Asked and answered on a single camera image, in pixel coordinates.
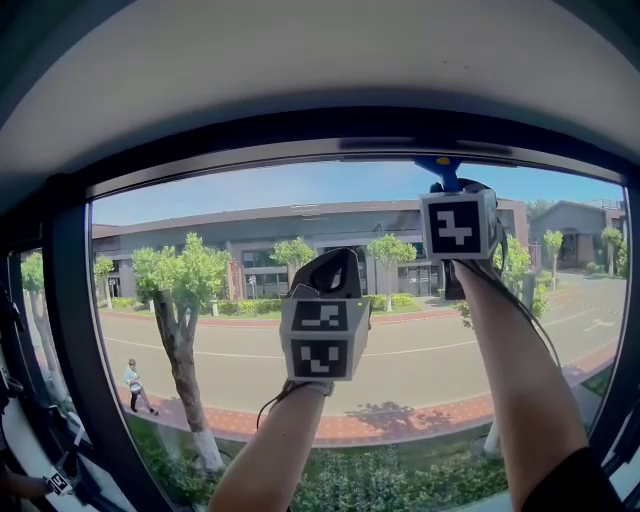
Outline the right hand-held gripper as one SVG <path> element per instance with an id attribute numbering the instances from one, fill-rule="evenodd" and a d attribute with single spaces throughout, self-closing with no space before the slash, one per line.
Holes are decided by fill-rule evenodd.
<path id="1" fill-rule="evenodd" d="M 441 183 L 419 197 L 422 233 L 428 258 L 443 263 L 444 298 L 463 300 L 464 291 L 452 262 L 487 260 L 497 248 L 508 252 L 506 232 L 499 220 L 496 192 L 488 185 L 460 179 L 462 189 L 445 192 Z"/>

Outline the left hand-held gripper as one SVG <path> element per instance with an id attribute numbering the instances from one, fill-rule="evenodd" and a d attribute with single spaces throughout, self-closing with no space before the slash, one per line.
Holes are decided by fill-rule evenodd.
<path id="1" fill-rule="evenodd" d="M 288 379 L 351 381 L 367 346 L 371 313 L 370 301 L 358 298 L 356 252 L 337 248 L 317 256 L 296 272 L 291 288 L 279 329 Z"/>

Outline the blue squeegee with brass blade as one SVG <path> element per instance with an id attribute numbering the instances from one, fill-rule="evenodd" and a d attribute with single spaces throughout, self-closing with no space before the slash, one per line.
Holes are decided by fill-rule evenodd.
<path id="1" fill-rule="evenodd" d="M 463 163 L 498 163 L 513 167 L 513 151 L 507 147 L 466 140 L 416 137 L 352 137 L 339 140 L 341 151 L 375 157 L 390 156 L 395 160 L 411 159 L 415 165 L 436 176 L 446 192 L 463 189 L 457 171 Z"/>

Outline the large window glass pane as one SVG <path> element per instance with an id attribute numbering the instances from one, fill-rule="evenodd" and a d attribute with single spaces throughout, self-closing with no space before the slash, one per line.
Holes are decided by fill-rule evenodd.
<path id="1" fill-rule="evenodd" d="M 433 176 L 412 162 L 317 162 L 211 173 L 149 185 L 102 199 L 91 209 L 93 224 L 132 225 L 170 218 L 291 205 L 415 200 Z M 217 475 L 228 467 L 268 414 L 280 391 L 286 363 L 279 336 L 281 303 L 265 314 L 219 312 L 216 298 L 199 317 L 194 342 L 196 377 L 208 426 L 224 467 L 208 474 L 186 420 L 163 348 L 153 306 L 134 302 L 118 308 L 104 280 L 110 267 L 96 263 L 96 299 L 107 359 L 135 439 L 171 470 L 165 489 L 174 500 L 197 506 Z M 441 294 L 418 296 L 413 304 L 376 311 L 354 378 L 339 383 L 323 411 L 340 415 L 363 404 L 394 402 L 436 406 L 480 394 L 489 396 L 478 341 L 463 326 L 454 301 Z M 137 371 L 153 416 L 137 403 L 130 409 L 124 374 Z M 295 512 L 449 512 L 459 508 L 505 510 L 509 506 L 500 453 L 487 457 L 474 441 L 482 426 L 441 438 L 356 448 L 317 448 L 303 471 Z"/>

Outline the person's right forearm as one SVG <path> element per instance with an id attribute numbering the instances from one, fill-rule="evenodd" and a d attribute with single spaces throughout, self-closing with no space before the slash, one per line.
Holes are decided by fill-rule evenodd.
<path id="1" fill-rule="evenodd" d="M 564 459 L 587 446 L 561 369 L 523 313 L 488 279 L 455 262 L 492 394 L 513 510 Z"/>

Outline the person's left forearm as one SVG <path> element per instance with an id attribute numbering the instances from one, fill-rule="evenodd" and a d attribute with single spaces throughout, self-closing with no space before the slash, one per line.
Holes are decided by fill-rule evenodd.
<path id="1" fill-rule="evenodd" d="M 208 512 L 287 512 L 333 389 L 332 382 L 286 381 L 221 477 Z"/>

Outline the long dark grey building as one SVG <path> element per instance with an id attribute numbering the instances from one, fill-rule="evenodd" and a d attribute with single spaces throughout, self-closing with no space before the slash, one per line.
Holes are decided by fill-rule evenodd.
<path id="1" fill-rule="evenodd" d="M 231 299 L 284 296 L 292 268 L 272 255 L 277 243 L 301 239 L 314 254 L 349 247 L 358 257 L 364 294 L 435 294 L 443 286 L 439 263 L 427 258 L 415 200 L 291 205 L 170 218 L 132 225 L 93 224 L 92 248 L 113 261 L 109 288 L 115 297 L 135 292 L 134 251 L 172 246 L 182 250 L 188 233 L 230 257 L 225 294 Z M 387 271 L 368 251 L 372 240 L 391 234 L 411 244 L 416 257 Z"/>

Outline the row of small street trees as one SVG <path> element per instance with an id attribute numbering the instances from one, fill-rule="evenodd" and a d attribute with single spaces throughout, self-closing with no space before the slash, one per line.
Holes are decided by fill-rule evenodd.
<path id="1" fill-rule="evenodd" d="M 526 247 L 531 257 L 531 271 L 535 272 L 536 284 L 546 288 L 546 297 L 556 284 L 557 279 L 555 272 L 557 269 L 557 256 L 561 248 L 563 240 L 563 234 L 553 231 L 546 240 L 547 248 L 550 250 L 552 257 L 551 269 L 543 268 L 540 264 L 540 256 L 537 255 L 540 248 L 538 246 Z M 415 248 L 406 242 L 396 239 L 393 235 L 387 234 L 378 239 L 374 239 L 367 247 L 370 254 L 387 270 L 392 271 L 394 267 L 399 263 L 409 263 L 416 257 Z M 294 240 L 285 240 L 277 243 L 274 247 L 273 259 L 279 264 L 287 264 L 293 270 L 293 276 L 297 270 L 302 266 L 309 263 L 315 257 L 319 256 L 313 253 L 310 247 L 308 247 L 301 239 L 296 238 Z M 614 258 L 614 270 L 617 273 L 623 273 L 626 269 L 626 253 L 622 245 L 616 245 L 612 249 L 608 249 L 608 256 Z M 111 271 L 109 276 L 114 271 L 114 263 L 112 260 L 105 256 L 97 256 L 97 261 L 104 262 L 110 267 Z M 443 277 L 443 263 L 439 260 L 434 260 L 440 264 Z M 589 273 L 602 273 L 605 268 L 603 266 L 597 266 L 594 263 L 588 264 L 585 268 Z M 109 284 L 109 276 L 105 278 L 105 284 Z M 220 313 L 225 315 L 232 314 L 265 314 L 269 311 L 276 311 L 279 308 L 279 303 L 285 298 L 287 293 L 280 298 L 263 298 L 263 299 L 231 299 L 226 296 L 226 279 L 224 280 L 224 290 L 220 292 L 217 297 L 217 308 Z M 441 294 L 444 297 L 444 280 L 443 286 L 435 294 Z M 392 293 L 386 294 L 369 294 L 363 295 L 370 297 L 372 301 L 372 307 L 376 311 L 393 311 L 402 307 L 411 305 L 414 303 L 416 297 L 409 293 Z M 130 307 L 134 302 L 140 302 L 142 306 L 149 307 L 151 304 L 139 299 L 135 292 L 129 297 L 114 297 L 113 303 L 118 308 Z"/>

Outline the small grey gabled building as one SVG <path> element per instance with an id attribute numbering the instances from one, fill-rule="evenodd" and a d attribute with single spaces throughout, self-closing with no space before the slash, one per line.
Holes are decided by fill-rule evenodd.
<path id="1" fill-rule="evenodd" d="M 552 257 L 544 235 L 547 231 L 563 234 L 557 256 L 557 269 L 585 268 L 594 263 L 608 267 L 608 247 L 602 239 L 605 228 L 612 227 L 626 235 L 625 203 L 618 200 L 572 202 L 560 200 L 529 222 L 529 237 L 540 250 L 540 264 L 551 269 Z"/>

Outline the leaning roadside tree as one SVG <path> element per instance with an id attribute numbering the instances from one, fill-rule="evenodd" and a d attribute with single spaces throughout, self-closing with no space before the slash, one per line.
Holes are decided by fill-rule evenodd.
<path id="1" fill-rule="evenodd" d="M 199 456 L 202 471 L 224 467 L 204 413 L 196 377 L 194 342 L 199 317 L 224 290 L 230 255 L 207 247 L 195 232 L 184 248 L 141 248 L 132 255 L 136 293 L 153 306 L 161 342 Z"/>

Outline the narrow window glass pane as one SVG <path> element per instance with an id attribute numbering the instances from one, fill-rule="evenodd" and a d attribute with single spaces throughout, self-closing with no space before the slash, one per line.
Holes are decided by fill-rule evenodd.
<path id="1" fill-rule="evenodd" d="M 43 258 L 33 251 L 21 261 L 22 287 L 28 304 L 28 323 L 40 369 L 53 400 L 65 404 L 68 393 L 53 344 L 44 287 Z"/>

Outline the person's black sleeve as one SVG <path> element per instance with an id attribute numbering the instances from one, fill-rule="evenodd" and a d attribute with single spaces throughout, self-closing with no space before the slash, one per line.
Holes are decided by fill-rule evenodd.
<path id="1" fill-rule="evenodd" d="M 625 512 L 589 447 L 566 457 L 531 491 L 521 512 Z"/>

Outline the black window frame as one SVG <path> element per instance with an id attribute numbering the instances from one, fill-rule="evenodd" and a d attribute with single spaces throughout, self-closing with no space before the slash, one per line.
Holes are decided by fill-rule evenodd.
<path id="1" fill-rule="evenodd" d="M 53 341 L 84 426 L 104 425 L 106 402 L 117 396 L 94 295 L 92 207 L 146 185 L 211 173 L 330 159 L 395 160 L 341 151 L 339 140 L 352 137 L 491 143 L 513 151 L 513 167 L 574 173 L 624 188 L 630 234 L 621 337 L 589 440 L 625 512 L 640 512 L 640 163 L 565 133 L 487 115 L 416 107 L 265 114 L 165 136 L 49 177 L 22 204 L 0 215 L 0 253 L 10 260 L 13 276 L 21 273 L 20 250 L 36 248 L 42 254 Z M 137 445 L 165 489 L 169 465 L 146 444 Z M 167 494 L 176 512 L 186 511 L 184 501 Z"/>

